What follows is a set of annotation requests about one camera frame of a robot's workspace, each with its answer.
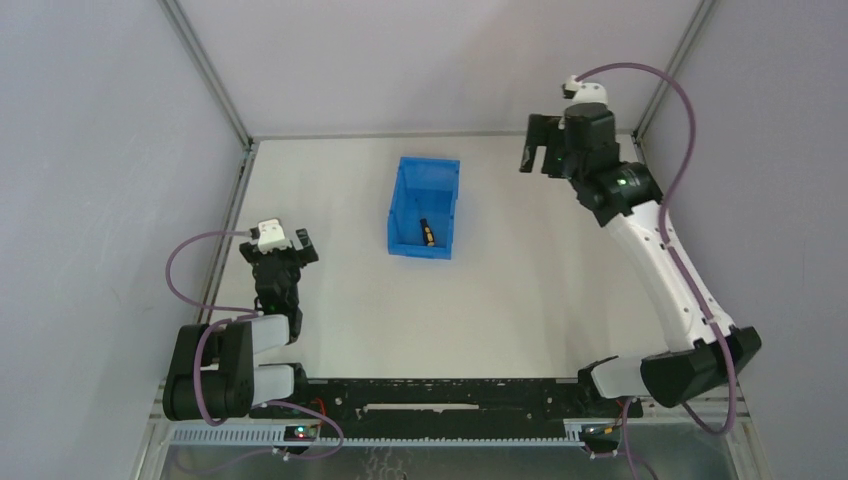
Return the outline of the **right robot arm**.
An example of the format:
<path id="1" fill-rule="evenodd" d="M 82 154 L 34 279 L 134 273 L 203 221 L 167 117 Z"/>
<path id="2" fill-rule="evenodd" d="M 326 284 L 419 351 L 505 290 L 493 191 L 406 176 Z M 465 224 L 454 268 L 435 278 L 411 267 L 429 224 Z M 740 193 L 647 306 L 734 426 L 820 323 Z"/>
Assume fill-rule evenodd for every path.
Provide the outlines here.
<path id="1" fill-rule="evenodd" d="M 700 279 L 670 221 L 660 219 L 663 193 L 648 167 L 621 159 L 615 116 L 602 103 L 528 118 L 520 170 L 532 171 L 544 148 L 542 173 L 565 179 L 578 202 L 635 266 L 657 312 L 661 353 L 615 355 L 582 368 L 591 398 L 650 396 L 676 407 L 732 383 L 762 347 L 753 327 L 739 327 Z"/>

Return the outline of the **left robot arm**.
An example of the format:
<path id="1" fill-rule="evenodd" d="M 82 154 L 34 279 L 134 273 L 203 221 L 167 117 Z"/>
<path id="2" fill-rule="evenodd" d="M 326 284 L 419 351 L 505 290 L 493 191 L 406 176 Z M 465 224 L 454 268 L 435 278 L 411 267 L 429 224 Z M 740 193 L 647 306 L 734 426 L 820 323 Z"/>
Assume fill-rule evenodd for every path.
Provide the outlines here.
<path id="1" fill-rule="evenodd" d="M 162 405 L 171 421 L 217 426 L 244 417 L 256 405 L 290 398 L 305 375 L 297 363 L 263 364 L 257 355 L 296 342 L 301 334 L 299 282 L 319 256 L 309 233 L 294 246 L 282 228 L 265 221 L 241 232 L 239 252 L 251 268 L 251 308 L 235 318 L 180 328 L 165 380 Z"/>

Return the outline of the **black yellow screwdriver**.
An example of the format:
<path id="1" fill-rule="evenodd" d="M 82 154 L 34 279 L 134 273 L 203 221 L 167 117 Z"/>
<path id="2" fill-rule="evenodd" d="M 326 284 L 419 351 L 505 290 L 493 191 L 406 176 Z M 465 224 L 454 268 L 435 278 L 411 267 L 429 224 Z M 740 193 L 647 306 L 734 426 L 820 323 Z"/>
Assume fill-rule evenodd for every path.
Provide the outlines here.
<path id="1" fill-rule="evenodd" d="M 433 233 L 432 228 L 430 227 L 428 220 L 426 218 L 421 218 L 419 220 L 423 244 L 427 247 L 435 246 L 435 235 Z"/>

